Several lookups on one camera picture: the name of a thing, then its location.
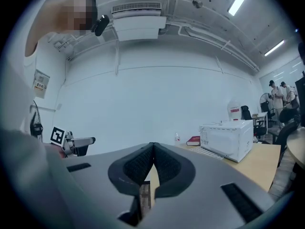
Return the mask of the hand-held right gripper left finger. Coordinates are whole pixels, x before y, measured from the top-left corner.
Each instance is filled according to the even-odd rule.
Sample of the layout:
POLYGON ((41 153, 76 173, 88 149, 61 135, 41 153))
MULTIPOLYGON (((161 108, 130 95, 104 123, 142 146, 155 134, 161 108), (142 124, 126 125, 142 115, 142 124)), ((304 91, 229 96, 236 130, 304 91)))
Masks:
POLYGON ((153 160, 153 143, 64 159, 74 229, 154 229, 140 205, 140 185, 153 160))

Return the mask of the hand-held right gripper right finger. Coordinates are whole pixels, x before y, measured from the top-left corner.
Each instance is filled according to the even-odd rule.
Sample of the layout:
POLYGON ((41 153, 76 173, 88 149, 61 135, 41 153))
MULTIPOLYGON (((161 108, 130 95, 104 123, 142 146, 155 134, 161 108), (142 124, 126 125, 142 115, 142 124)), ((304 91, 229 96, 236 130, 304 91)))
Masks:
POLYGON ((223 161, 158 143, 153 154, 160 186, 142 221, 146 229, 237 229, 274 204, 223 161))

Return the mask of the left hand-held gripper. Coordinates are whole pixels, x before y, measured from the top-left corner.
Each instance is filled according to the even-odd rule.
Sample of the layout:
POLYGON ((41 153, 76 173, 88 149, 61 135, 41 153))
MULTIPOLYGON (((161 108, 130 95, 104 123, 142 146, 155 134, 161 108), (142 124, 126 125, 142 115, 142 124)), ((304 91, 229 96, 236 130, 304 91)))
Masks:
POLYGON ((95 143, 95 137, 74 138, 71 131, 54 127, 50 141, 63 149, 65 157, 85 156, 89 145, 95 143))

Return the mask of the person's left forearm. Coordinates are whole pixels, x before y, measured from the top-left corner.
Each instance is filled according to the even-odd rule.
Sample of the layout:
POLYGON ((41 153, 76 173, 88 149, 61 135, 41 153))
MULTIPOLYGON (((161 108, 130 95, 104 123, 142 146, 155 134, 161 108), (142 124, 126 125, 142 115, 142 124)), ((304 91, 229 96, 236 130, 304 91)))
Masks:
POLYGON ((56 150, 59 153, 61 158, 65 158, 65 153, 64 153, 63 149, 60 146, 52 144, 52 143, 49 143, 49 144, 48 143, 44 143, 44 146, 46 148, 52 148, 52 149, 56 150))

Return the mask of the white grid rack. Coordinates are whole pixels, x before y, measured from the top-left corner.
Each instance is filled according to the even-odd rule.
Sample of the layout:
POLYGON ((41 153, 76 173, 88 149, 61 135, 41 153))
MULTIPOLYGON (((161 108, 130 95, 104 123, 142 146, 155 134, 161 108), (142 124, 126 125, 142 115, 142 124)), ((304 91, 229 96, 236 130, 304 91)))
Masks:
POLYGON ((198 154, 202 154, 202 155, 206 155, 206 156, 209 156, 209 157, 212 157, 212 158, 215 158, 217 160, 223 160, 223 157, 214 153, 214 152, 211 152, 207 149, 204 149, 200 146, 195 146, 195 147, 192 147, 189 149, 190 151, 192 152, 195 152, 195 153, 198 153, 198 154))

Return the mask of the red hardcover book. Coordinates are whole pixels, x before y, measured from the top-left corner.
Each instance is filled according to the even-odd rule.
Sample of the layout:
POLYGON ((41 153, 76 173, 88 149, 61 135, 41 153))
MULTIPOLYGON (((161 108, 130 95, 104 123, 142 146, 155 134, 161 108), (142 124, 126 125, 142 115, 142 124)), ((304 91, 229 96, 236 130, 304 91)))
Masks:
POLYGON ((200 146, 201 140, 200 136, 192 136, 187 142, 187 146, 200 146))

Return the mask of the black standing fan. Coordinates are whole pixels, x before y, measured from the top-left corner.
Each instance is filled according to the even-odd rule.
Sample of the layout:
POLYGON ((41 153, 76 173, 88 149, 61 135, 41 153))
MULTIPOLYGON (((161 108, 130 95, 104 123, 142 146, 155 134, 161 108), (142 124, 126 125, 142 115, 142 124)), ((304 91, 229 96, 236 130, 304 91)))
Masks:
POLYGON ((39 108, 35 101, 30 106, 30 135, 43 142, 43 126, 39 108))
POLYGON ((260 97, 260 107, 262 112, 270 112, 273 109, 272 99, 270 98, 271 95, 269 93, 264 93, 260 97))

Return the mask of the white microwave oven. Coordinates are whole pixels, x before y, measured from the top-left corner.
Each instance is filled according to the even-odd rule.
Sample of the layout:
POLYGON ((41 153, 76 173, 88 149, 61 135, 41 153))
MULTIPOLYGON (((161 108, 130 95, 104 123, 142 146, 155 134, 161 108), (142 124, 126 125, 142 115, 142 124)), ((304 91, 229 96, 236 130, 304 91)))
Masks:
POLYGON ((239 163, 253 147, 252 120, 204 124, 199 127, 201 147, 239 163))

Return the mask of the person in white shirt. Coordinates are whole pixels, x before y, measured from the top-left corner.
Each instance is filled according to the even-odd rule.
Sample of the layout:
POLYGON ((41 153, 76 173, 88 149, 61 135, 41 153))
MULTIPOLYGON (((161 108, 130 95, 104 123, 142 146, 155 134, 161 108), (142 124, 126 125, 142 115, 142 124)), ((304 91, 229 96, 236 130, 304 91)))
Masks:
POLYGON ((15 193, 22 222, 33 229, 96 229, 98 215, 72 179, 57 149, 29 134, 34 75, 26 67, 25 39, 3 54, 0 79, 0 158, 15 193))

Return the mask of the large water dispenser jug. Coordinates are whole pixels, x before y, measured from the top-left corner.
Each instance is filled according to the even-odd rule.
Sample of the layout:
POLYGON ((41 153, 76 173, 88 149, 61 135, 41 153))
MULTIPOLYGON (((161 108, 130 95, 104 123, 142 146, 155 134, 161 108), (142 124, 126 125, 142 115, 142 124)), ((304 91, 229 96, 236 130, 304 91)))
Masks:
POLYGON ((227 105, 227 111, 230 121, 241 120, 242 118, 241 106, 240 103, 235 98, 232 98, 229 101, 227 105))

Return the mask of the black office chair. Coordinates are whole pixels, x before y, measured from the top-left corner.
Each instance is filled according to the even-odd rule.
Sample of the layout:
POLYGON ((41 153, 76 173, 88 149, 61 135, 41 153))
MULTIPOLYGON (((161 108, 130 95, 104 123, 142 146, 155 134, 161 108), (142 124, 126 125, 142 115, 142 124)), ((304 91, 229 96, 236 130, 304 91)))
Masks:
POLYGON ((295 131, 300 123, 300 115, 296 108, 285 108, 279 115, 280 123, 284 124, 284 127, 280 130, 277 138, 273 141, 274 145, 280 145, 280 155, 277 167, 280 166, 284 152, 286 150, 287 138, 295 131))
POLYGON ((243 120, 252 120, 252 116, 251 116, 248 106, 246 106, 246 105, 241 106, 241 113, 242 113, 243 120))

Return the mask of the white desk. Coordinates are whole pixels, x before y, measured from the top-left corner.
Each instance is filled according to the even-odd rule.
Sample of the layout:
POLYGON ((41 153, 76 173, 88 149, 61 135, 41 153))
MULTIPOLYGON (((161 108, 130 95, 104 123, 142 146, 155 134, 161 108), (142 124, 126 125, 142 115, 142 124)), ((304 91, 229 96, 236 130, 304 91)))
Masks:
POLYGON ((265 135, 268 131, 267 112, 253 114, 252 120, 254 123, 254 133, 257 136, 265 135))

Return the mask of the round beige table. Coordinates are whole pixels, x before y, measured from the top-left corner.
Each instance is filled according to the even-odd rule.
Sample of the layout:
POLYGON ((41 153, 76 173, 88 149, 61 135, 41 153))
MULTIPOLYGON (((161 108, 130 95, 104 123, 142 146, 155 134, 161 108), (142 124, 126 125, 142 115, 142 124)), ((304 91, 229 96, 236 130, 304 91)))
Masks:
POLYGON ((305 170, 305 127, 298 128, 288 136, 287 149, 293 160, 305 170))

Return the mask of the white ceiling air conditioner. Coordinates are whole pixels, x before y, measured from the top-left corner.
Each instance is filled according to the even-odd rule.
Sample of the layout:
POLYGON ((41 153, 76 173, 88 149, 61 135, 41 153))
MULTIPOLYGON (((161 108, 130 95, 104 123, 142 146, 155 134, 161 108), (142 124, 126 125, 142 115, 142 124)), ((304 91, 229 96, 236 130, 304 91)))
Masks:
POLYGON ((166 26, 160 2, 130 2, 112 7, 113 27, 120 42, 157 39, 166 26))

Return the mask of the grey wall electrical box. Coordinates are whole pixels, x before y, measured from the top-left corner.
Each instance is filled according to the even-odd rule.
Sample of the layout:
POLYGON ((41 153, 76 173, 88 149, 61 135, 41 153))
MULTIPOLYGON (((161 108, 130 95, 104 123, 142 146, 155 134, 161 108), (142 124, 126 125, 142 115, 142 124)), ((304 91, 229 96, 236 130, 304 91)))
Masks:
POLYGON ((47 91, 47 86, 50 81, 50 77, 45 73, 35 70, 33 89, 35 96, 44 99, 47 91))

